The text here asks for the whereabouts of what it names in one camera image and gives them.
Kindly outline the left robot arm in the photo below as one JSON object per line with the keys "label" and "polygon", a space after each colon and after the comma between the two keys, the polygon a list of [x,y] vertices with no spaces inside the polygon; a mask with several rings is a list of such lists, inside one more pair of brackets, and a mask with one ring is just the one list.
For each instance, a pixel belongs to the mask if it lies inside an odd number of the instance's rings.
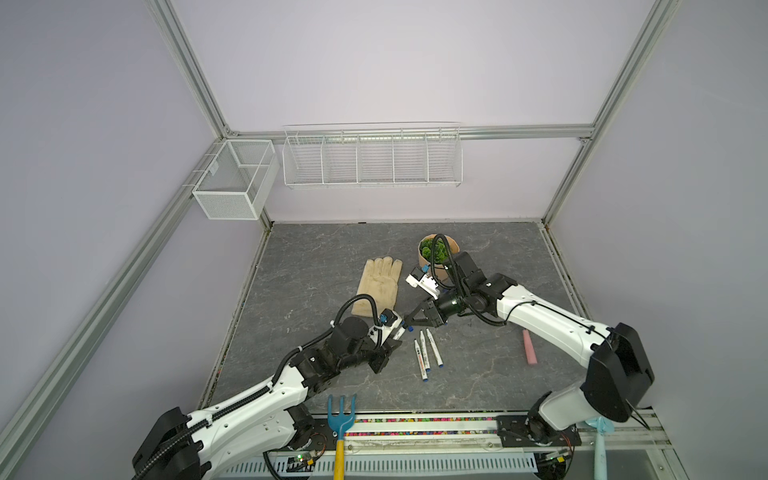
{"label": "left robot arm", "polygon": [[218,404],[162,414],[132,459],[136,479],[214,479],[258,454],[306,443],[314,420],[305,402],[346,368],[380,372],[401,344],[403,318],[391,309],[367,322],[346,310],[372,296],[359,294],[337,311],[328,329],[293,348],[274,373]]}

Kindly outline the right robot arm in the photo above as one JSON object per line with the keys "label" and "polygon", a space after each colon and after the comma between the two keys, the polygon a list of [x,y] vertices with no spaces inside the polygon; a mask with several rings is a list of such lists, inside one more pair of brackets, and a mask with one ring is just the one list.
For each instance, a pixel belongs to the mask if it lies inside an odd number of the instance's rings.
{"label": "right robot arm", "polygon": [[546,446],[569,427],[598,417],[625,423],[653,385],[655,374],[638,332],[619,323],[608,326],[580,317],[533,294],[500,273],[487,276],[471,256],[448,255],[442,267],[416,267],[407,283],[427,298],[407,315],[408,326],[439,327],[469,313],[483,323],[516,324],[558,347],[586,370],[583,380],[543,394],[528,411],[527,437]]}

